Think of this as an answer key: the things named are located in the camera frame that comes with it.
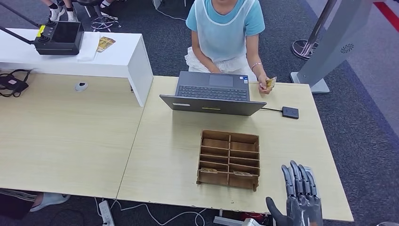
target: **desk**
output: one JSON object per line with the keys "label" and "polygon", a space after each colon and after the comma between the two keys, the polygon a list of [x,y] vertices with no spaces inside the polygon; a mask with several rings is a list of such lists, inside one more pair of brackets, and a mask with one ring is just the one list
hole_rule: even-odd
{"label": "desk", "polygon": [[[76,92],[77,82],[88,83]],[[126,78],[32,74],[0,97],[0,187],[115,198],[143,108]]]}
{"label": "desk", "polygon": [[[281,165],[295,160],[313,169],[323,217],[353,221],[308,85],[277,83],[270,95],[263,96],[257,84],[250,84],[253,101],[266,101],[270,108],[299,108],[300,119],[293,120],[266,110],[250,117],[172,111],[159,94],[173,95],[176,84],[175,77],[154,77],[118,199],[267,212],[265,197],[271,196],[285,213]],[[260,136],[261,174],[256,192],[196,184],[202,129]]]}
{"label": "desk", "polygon": [[[9,29],[29,40],[33,40],[37,29]],[[92,42],[98,43],[101,36],[116,42],[93,60],[79,61],[77,56],[39,55],[34,45],[28,45],[13,36],[0,32],[0,68],[14,70],[32,68],[37,73],[70,74],[128,78],[140,106],[144,106],[152,82],[152,70],[145,49],[143,36],[130,33],[85,32],[87,36],[80,49]]]}

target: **black robotic glove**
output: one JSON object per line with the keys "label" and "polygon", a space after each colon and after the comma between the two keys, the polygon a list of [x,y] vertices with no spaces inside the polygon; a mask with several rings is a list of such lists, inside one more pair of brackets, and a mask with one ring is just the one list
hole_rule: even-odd
{"label": "black robotic glove", "polygon": [[287,216],[281,214],[271,197],[266,205],[278,226],[323,226],[321,200],[317,197],[313,176],[302,165],[291,161],[293,176],[287,166],[281,169],[286,181]]}

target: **person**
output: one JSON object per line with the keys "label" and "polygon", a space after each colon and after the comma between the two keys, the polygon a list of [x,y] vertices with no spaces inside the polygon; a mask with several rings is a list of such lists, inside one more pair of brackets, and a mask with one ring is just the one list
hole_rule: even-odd
{"label": "person", "polygon": [[100,4],[100,11],[101,14],[103,16],[111,16],[113,17],[115,20],[118,20],[118,18],[113,14],[113,12],[111,11],[111,4],[114,2],[115,0],[103,0]]}
{"label": "person", "polygon": [[[59,21],[60,17],[65,13],[65,9],[51,0],[41,0],[44,4],[46,4],[50,8],[50,20],[51,21]],[[71,0],[64,0],[66,13],[68,15],[68,21],[77,22],[78,18],[76,17],[75,9],[73,8]]]}
{"label": "person", "polygon": [[70,195],[47,192],[28,192],[0,188],[0,215],[22,219],[28,212],[66,202]]}
{"label": "person", "polygon": [[265,29],[258,0],[195,0],[186,20],[192,47],[185,60],[190,72],[247,75],[269,94],[269,78],[258,54]]}

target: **laptop keyboard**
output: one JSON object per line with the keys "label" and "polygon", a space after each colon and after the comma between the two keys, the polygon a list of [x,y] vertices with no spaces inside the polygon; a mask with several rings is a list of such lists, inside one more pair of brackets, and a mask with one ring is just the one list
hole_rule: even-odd
{"label": "laptop keyboard", "polygon": [[199,87],[199,86],[180,86],[178,96],[247,101],[247,91],[244,89],[223,89],[223,88]]}

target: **wooden compartment box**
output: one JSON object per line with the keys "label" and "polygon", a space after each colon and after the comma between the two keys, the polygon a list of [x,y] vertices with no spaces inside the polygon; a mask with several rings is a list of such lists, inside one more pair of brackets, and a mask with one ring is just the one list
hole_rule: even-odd
{"label": "wooden compartment box", "polygon": [[259,136],[203,130],[197,184],[253,189],[259,186]]}

